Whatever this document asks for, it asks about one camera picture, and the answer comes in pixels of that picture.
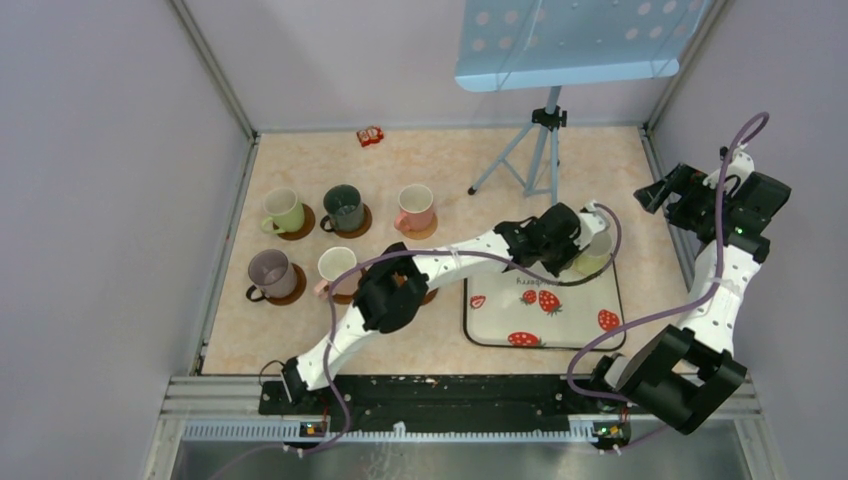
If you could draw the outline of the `yellow mug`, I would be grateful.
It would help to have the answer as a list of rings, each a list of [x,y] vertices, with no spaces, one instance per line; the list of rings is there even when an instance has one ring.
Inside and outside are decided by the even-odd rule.
[[[609,231],[595,235],[589,246],[575,259],[572,270],[582,276],[599,271],[610,259],[615,246],[615,237]]]

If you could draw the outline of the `white strawberry tray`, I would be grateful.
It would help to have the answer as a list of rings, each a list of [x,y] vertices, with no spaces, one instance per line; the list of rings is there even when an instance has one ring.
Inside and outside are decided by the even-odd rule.
[[[474,344],[580,350],[624,324],[617,272],[576,287],[544,283],[520,271],[464,281],[463,329]]]

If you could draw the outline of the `brown wooden coaster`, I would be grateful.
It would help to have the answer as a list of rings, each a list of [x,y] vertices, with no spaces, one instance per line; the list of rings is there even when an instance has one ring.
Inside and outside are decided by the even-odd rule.
[[[423,305],[427,305],[427,304],[429,304],[430,302],[432,302],[432,301],[435,299],[435,297],[436,297],[436,295],[437,295],[437,294],[438,294],[438,290],[437,290],[437,289],[430,290],[430,291],[429,291],[429,292],[425,295],[425,297],[424,297],[424,299],[423,299],[423,301],[422,301],[422,304],[423,304]]]
[[[315,227],[315,214],[309,205],[298,203],[285,215],[277,216],[275,234],[287,241],[305,238]]]
[[[290,264],[282,277],[265,289],[267,302],[276,306],[287,306],[296,302],[305,292],[306,274],[297,264]]]
[[[333,292],[332,299],[336,304],[348,305],[353,301],[354,294],[358,291],[359,283],[366,273],[361,269],[358,273],[348,276]]]
[[[358,238],[358,237],[365,235],[368,232],[368,230],[371,228],[372,224],[373,224],[373,215],[372,215],[371,209],[367,204],[365,204],[364,205],[364,220],[363,220],[363,223],[360,225],[360,227],[357,230],[350,231],[350,232],[334,231],[334,234],[336,236],[338,236],[340,238],[344,238],[344,239],[355,239],[355,238]]]

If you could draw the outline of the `woven rattan coaster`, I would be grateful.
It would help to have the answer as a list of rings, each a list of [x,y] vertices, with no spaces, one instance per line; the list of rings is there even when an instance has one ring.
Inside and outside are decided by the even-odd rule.
[[[412,239],[412,240],[424,240],[424,239],[430,238],[431,236],[433,236],[435,234],[435,232],[438,229],[438,225],[439,225],[438,216],[436,214],[434,214],[430,224],[426,228],[419,230],[419,231],[414,231],[414,230],[402,231],[401,234],[403,236],[405,236],[406,238],[409,238],[409,239]]]

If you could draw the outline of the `dark green mug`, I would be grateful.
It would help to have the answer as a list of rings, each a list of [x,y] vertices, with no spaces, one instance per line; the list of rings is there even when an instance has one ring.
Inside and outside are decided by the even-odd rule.
[[[325,232],[357,230],[364,220],[364,202],[353,185],[341,184],[330,188],[323,197],[326,215],[320,222]]]

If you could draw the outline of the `pink white mug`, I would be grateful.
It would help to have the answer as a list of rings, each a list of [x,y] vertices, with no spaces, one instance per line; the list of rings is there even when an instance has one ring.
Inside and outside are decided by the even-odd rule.
[[[331,283],[347,271],[354,270],[333,291],[334,296],[352,296],[361,277],[361,271],[357,265],[356,254],[347,247],[337,246],[326,250],[318,260],[317,268],[321,279],[314,288],[314,294],[326,298]]]

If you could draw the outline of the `purple mug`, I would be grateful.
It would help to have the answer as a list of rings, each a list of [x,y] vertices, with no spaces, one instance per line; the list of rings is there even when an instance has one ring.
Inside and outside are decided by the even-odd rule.
[[[248,265],[251,286],[245,296],[251,302],[288,297],[297,287],[297,274],[288,256],[276,249],[257,253]]]

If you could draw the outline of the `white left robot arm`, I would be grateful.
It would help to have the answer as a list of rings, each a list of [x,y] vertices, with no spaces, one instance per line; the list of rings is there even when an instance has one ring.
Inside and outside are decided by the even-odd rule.
[[[310,350],[287,360],[282,370],[283,401],[297,413],[319,404],[341,366],[378,334],[405,328],[432,291],[480,274],[542,265],[544,281],[562,285],[568,269],[606,231],[608,221],[594,206],[579,212],[562,203],[539,217],[503,221],[473,238],[431,249],[390,245],[382,255],[342,274],[360,274],[353,300],[344,311],[330,309],[329,332]]]

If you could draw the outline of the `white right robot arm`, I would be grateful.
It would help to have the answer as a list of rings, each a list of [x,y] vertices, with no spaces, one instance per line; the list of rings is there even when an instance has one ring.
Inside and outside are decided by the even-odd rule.
[[[586,385],[589,404],[612,412],[626,399],[682,434],[696,430],[743,383],[747,369],[733,357],[734,324],[744,292],[770,252],[762,234],[791,189],[739,157],[726,172],[720,205],[718,173],[685,164],[634,193],[642,208],[665,210],[673,226],[696,234],[690,305],[633,357],[603,357]]]

